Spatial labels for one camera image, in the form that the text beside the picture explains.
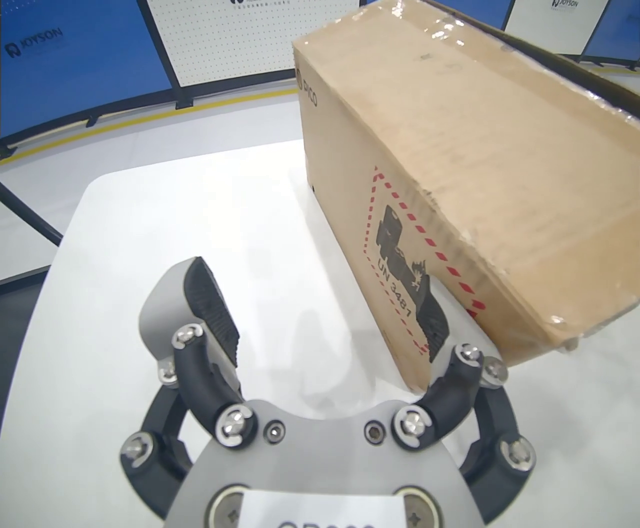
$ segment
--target cardboard box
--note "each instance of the cardboard box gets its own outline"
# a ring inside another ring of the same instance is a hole
[[[640,298],[638,120],[465,20],[380,0],[294,43],[309,183],[417,390],[423,273],[510,365]]]

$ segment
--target white label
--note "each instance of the white label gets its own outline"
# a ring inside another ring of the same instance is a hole
[[[405,524],[402,497],[247,490],[238,528],[398,528]]]
[[[553,53],[579,55],[607,0],[516,0],[506,32]]]

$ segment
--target pegboard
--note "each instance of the pegboard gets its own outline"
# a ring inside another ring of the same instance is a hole
[[[291,42],[358,0],[148,0],[181,86],[293,68]]]

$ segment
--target red dashed border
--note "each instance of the red dashed border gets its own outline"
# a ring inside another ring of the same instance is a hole
[[[385,175],[382,174],[381,172],[378,172],[378,167],[375,167],[374,172],[376,173],[373,177],[373,183],[375,184],[378,181],[384,180],[385,179]],[[371,187],[371,199],[369,200],[370,204],[373,204],[375,202],[376,199],[376,188],[378,187],[377,185],[374,185],[373,187]],[[386,181],[384,183],[384,188],[385,189],[391,189],[392,185],[390,182]],[[404,203],[403,201],[401,201],[400,199],[400,195],[395,192],[395,191],[391,191],[391,196],[394,197],[396,200],[398,200],[398,206],[400,206],[401,209],[407,210],[408,206],[406,203]],[[367,230],[365,232],[365,237],[364,237],[364,254],[367,255],[367,248],[369,245],[369,231],[371,230],[371,213],[373,212],[373,205],[369,206],[369,215],[367,217]],[[408,212],[406,213],[406,217],[412,221],[412,222],[417,222],[417,218],[415,217],[414,214]],[[417,230],[418,233],[425,235],[426,234],[426,229],[420,225],[419,223],[415,224],[415,229]],[[436,242],[432,239],[432,238],[428,238],[425,237],[424,238],[425,243],[432,247],[432,248],[437,248],[438,245],[436,244]],[[449,259],[447,258],[447,256],[442,253],[441,251],[436,251],[434,250],[435,255],[442,260],[443,262],[448,262]],[[378,280],[380,280],[380,274],[376,271],[376,266],[371,262],[371,258],[367,255],[367,260],[369,261],[369,264],[371,265],[371,269],[373,269],[374,273],[376,274],[376,277],[378,277]],[[448,272],[456,277],[456,278],[462,278],[462,275],[460,274],[460,272],[458,271],[457,268],[454,268],[453,266],[445,266],[448,270]],[[382,282],[380,280],[380,285],[385,288],[385,283]],[[466,282],[462,282],[462,281],[458,281],[458,285],[462,288],[463,291],[465,291],[466,293],[470,294],[470,295],[475,295],[476,292],[474,292],[473,288],[471,288],[471,286],[469,286],[469,284],[467,284]],[[387,294],[387,296],[389,297],[389,302],[394,306],[396,306],[395,301],[392,299],[391,294],[387,291],[387,289],[385,288],[385,293]],[[471,306],[473,308],[475,308],[476,310],[485,310],[486,309],[486,305],[482,302],[479,301],[478,299],[472,299],[471,301]],[[467,309],[467,312],[469,313],[469,315],[473,318],[476,318],[478,315],[478,312],[475,310],[471,310],[471,309]],[[396,313],[398,314],[398,316],[400,317],[400,321],[402,321],[402,324],[407,326],[406,321],[402,318],[402,313],[400,313],[400,310],[398,310],[396,308]],[[409,328],[406,329],[407,333],[413,337],[413,333],[411,332],[411,330],[409,330]],[[418,344],[418,342],[415,340],[413,340],[413,344],[416,346],[416,348],[420,351],[420,354],[425,354],[429,352],[429,348],[428,348],[428,344],[427,346],[425,345],[420,345]]]

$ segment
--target textured gripper pad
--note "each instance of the textured gripper pad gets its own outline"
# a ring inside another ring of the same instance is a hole
[[[213,273],[202,257],[197,257],[184,276],[184,296],[196,317],[202,319],[237,367],[236,351],[240,335]]]

